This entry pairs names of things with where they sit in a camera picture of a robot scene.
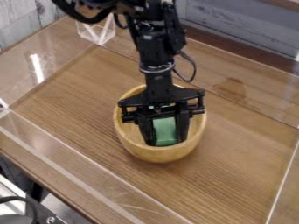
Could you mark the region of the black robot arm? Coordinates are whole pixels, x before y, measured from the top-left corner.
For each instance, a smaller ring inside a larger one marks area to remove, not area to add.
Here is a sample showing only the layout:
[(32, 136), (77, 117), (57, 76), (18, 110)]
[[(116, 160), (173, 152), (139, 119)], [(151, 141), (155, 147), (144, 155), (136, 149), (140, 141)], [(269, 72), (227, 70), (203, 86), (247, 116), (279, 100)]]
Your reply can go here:
[(144, 142), (164, 147), (187, 140), (191, 119), (205, 112), (200, 89), (177, 87), (173, 76), (176, 55), (184, 55), (185, 30), (175, 0), (52, 0), (60, 10), (85, 24), (112, 16), (129, 30), (139, 51), (144, 90), (120, 100), (121, 121), (139, 126)]

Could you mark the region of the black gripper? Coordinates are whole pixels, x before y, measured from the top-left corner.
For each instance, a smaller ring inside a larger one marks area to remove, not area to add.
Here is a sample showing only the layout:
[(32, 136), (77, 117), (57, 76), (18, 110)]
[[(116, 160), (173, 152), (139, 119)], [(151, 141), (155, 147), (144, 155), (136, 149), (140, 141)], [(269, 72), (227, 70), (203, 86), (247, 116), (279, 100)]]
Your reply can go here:
[(188, 136), (189, 118), (205, 112), (201, 89), (173, 85), (172, 72), (145, 73), (144, 90), (117, 102), (124, 123), (137, 123), (144, 142), (156, 146), (152, 119), (176, 117), (179, 139)]

